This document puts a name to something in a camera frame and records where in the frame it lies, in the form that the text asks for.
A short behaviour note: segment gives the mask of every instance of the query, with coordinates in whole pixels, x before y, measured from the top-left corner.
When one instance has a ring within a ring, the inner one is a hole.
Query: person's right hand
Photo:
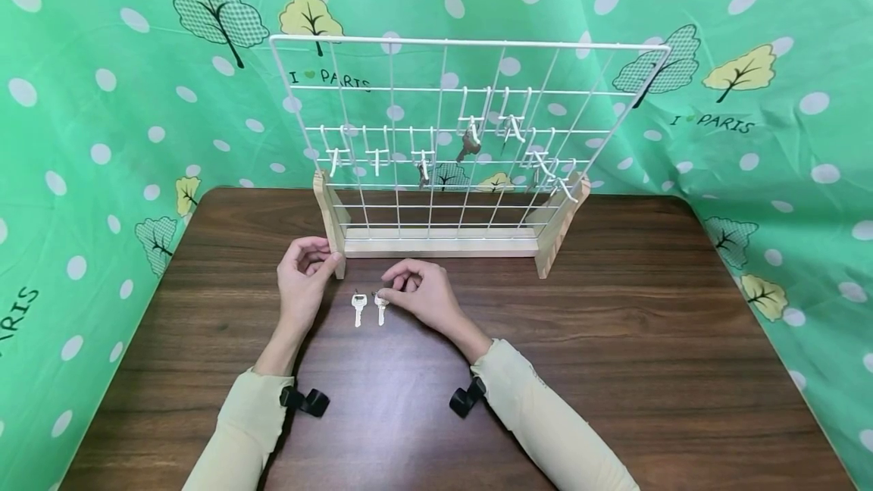
[[[406,309],[421,323],[448,337],[471,364],[488,352],[492,341],[461,311],[442,266],[406,259],[381,278],[391,288],[379,290],[379,297]]]

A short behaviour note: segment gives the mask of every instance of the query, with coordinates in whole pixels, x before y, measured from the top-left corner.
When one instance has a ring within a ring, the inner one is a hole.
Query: hand
[[[276,269],[280,293],[278,325],[254,366],[255,373],[291,375],[300,343],[315,321],[327,280],[341,261],[343,255],[331,254],[327,239],[293,240]]]
[[[406,309],[421,323],[448,337],[470,364],[488,352],[492,342],[461,311],[446,269],[435,263],[406,259],[381,278],[390,282],[391,288],[379,290],[379,297]]]

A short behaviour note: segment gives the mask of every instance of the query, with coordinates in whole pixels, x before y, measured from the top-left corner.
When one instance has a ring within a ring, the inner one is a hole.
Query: beige sleeve
[[[218,413],[216,432],[200,455],[183,491],[254,491],[282,433],[282,388],[293,377],[261,376],[248,370],[236,378]]]
[[[486,384],[488,404],[558,489],[639,490],[609,446],[509,342],[495,340],[471,369]]]

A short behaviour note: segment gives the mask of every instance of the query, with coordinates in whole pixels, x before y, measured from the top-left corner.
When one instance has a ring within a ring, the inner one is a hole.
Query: dark wood table
[[[209,192],[63,489],[179,489],[271,334],[283,251],[323,232],[310,192]],[[355,329],[352,293],[390,263],[329,286],[298,376],[331,404],[293,418],[264,488],[551,489],[486,405],[449,410],[470,374],[442,337],[392,308],[380,328],[372,303]],[[546,280],[532,259],[441,263],[643,489],[853,489],[683,202],[591,197]]]

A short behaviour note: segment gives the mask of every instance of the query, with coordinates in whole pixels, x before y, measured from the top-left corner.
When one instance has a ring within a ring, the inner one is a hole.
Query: person's left hand
[[[281,300],[277,330],[305,336],[318,313],[327,280],[341,261],[343,255],[331,254],[323,237],[293,240],[276,269]]]

